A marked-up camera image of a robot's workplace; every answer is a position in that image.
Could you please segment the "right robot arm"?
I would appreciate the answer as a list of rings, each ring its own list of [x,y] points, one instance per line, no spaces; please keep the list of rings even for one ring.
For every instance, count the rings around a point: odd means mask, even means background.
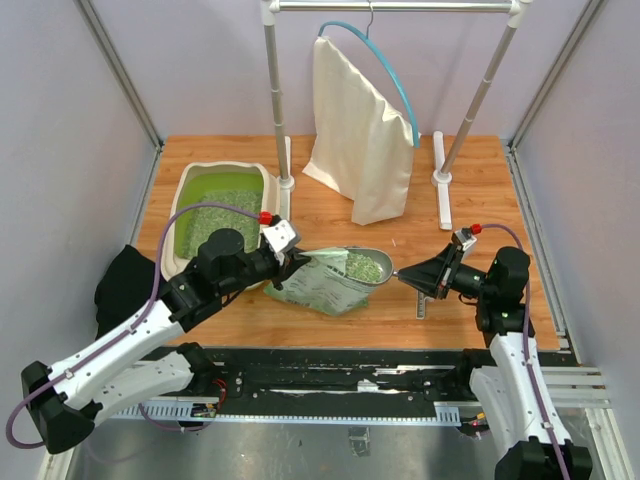
[[[455,392],[477,399],[487,418],[499,461],[497,479],[587,479],[593,461],[575,444],[548,392],[529,307],[530,257],[513,246],[500,248],[488,271],[463,263],[461,246],[402,268],[396,277],[426,297],[455,292],[475,303],[485,349],[469,350],[453,375]]]

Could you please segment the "green cat litter bag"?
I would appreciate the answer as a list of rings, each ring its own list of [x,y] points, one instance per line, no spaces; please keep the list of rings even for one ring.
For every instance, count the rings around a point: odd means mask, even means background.
[[[303,256],[310,261],[284,281],[281,290],[269,283],[263,292],[272,299],[331,316],[368,304],[375,286],[347,275],[349,251],[346,248],[314,250]]]

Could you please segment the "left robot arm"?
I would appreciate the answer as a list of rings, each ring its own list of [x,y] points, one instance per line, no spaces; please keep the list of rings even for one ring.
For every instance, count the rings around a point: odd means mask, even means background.
[[[145,367],[136,362],[228,306],[249,287],[280,286],[309,259],[287,220],[263,229],[260,246],[245,252],[242,235],[220,229],[200,245],[178,275],[152,290],[130,318],[78,353],[21,372],[23,400],[50,454],[70,450],[112,415],[146,399],[187,390],[200,396],[214,383],[202,349],[181,347]]]

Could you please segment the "piano pattern bag clip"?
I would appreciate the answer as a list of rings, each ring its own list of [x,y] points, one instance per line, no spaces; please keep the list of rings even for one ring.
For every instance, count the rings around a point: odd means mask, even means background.
[[[416,318],[418,320],[424,320],[426,318],[428,303],[429,298],[424,293],[418,292],[416,299]]]

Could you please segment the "grey metal scoop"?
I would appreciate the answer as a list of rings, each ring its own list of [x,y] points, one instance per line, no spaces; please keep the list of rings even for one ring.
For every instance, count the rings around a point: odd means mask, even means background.
[[[385,251],[364,247],[347,247],[345,274],[370,285],[381,285],[396,273],[391,256]]]

